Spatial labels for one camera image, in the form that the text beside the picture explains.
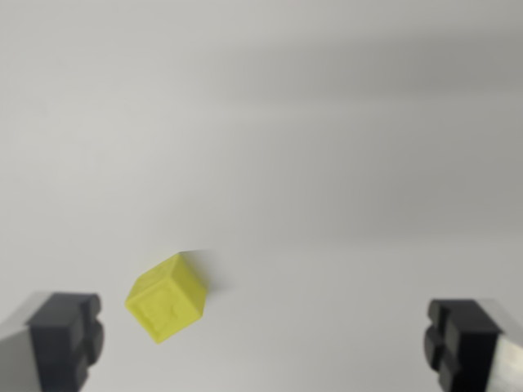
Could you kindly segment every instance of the yellow cube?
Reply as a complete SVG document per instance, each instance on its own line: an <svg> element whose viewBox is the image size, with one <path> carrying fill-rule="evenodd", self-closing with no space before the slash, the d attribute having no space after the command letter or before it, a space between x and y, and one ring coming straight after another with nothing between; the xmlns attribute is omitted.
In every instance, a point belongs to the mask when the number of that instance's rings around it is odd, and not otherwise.
<svg viewBox="0 0 523 392"><path fill-rule="evenodd" d="M140 276L125 306L156 343L203 316L207 288L178 253Z"/></svg>

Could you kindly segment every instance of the cube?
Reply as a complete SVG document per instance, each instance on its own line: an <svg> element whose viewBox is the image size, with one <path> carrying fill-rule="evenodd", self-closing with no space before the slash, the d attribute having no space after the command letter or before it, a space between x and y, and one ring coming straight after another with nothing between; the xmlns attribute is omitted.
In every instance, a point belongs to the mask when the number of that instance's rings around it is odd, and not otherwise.
<svg viewBox="0 0 523 392"><path fill-rule="evenodd" d="M156 343L203 316L207 288L180 253L140 276L125 306Z"/></svg>

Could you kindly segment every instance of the cube face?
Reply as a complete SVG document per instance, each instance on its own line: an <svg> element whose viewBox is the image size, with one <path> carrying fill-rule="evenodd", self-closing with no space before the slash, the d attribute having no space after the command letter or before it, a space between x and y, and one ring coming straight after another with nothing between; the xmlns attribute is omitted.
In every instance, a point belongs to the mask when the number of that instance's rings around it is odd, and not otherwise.
<svg viewBox="0 0 523 392"><path fill-rule="evenodd" d="M207 290L180 254L140 276L127 309L160 343L203 315Z"/></svg>

